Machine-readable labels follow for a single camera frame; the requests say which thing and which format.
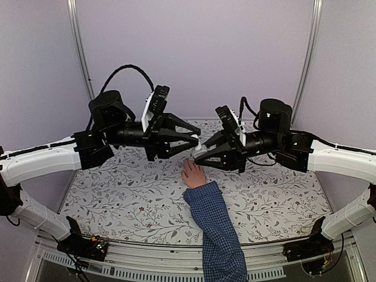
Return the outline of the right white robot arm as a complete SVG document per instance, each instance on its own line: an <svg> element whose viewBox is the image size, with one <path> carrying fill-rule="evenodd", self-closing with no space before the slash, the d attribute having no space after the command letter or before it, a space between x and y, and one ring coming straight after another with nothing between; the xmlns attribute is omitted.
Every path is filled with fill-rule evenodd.
<svg viewBox="0 0 376 282"><path fill-rule="evenodd" d="M327 241L375 217L375 152L342 146L316 135L291 129L291 106L264 99L254 114L254 131L247 133L241 115L227 106L216 108L222 130L192 150L196 164L225 171L245 171L250 158L271 153L276 163L298 172L327 172L369 183L362 194L339 211L317 220L304 243L308 256L325 249Z"/></svg>

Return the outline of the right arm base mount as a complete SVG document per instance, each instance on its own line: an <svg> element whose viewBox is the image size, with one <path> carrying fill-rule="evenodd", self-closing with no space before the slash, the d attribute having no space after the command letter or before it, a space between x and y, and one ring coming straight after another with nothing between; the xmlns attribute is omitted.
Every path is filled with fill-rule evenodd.
<svg viewBox="0 0 376 282"><path fill-rule="evenodd" d="M324 219L323 216L315 221L307 239L283 245L283 255L288 262L323 255L334 250L333 240L321 234Z"/></svg>

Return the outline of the person's bare hand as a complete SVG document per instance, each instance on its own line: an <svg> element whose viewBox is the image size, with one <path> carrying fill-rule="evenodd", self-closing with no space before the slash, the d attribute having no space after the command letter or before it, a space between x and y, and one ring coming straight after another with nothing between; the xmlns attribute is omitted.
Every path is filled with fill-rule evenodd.
<svg viewBox="0 0 376 282"><path fill-rule="evenodd" d="M189 189L207 184L203 168L189 159L185 159L183 162L182 179Z"/></svg>

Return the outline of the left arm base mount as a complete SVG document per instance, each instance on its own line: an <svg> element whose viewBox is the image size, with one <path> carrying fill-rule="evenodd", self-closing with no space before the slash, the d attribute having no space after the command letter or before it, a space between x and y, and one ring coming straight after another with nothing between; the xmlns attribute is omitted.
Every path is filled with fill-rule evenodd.
<svg viewBox="0 0 376 282"><path fill-rule="evenodd" d="M108 252L108 241L99 235L84 237L77 221L69 216L66 219L70 233L66 239L58 241L57 250L77 257L104 261Z"/></svg>

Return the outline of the clear nail polish bottle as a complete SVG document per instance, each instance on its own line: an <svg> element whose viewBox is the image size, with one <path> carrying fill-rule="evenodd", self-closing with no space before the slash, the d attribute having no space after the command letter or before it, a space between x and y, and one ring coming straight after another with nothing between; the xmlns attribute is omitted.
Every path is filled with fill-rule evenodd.
<svg viewBox="0 0 376 282"><path fill-rule="evenodd" d="M198 145L192 149L191 156L194 160L196 160L198 157L206 154L207 152L208 149L205 145Z"/></svg>

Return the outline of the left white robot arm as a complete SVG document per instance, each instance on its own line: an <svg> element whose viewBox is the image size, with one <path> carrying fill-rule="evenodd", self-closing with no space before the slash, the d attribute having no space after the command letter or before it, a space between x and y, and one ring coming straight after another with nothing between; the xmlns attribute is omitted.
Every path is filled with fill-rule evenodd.
<svg viewBox="0 0 376 282"><path fill-rule="evenodd" d="M21 183L47 174L87 170L103 165L113 149L142 147L149 161L168 159L199 144L201 130L164 112L169 87L157 86L146 100L140 121L123 103L120 92L109 90L89 102L93 127L62 140L18 151L1 151L1 216L24 220L49 233L75 255L87 250L76 222L34 201Z"/></svg>

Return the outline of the blue checkered sleeve forearm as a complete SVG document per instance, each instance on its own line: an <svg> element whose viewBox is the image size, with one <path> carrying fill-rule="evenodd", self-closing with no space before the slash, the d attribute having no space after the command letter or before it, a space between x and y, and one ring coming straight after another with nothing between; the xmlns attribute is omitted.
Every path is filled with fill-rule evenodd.
<svg viewBox="0 0 376 282"><path fill-rule="evenodd" d="M203 232L204 280L247 281L245 256L218 184L187 189L183 198Z"/></svg>

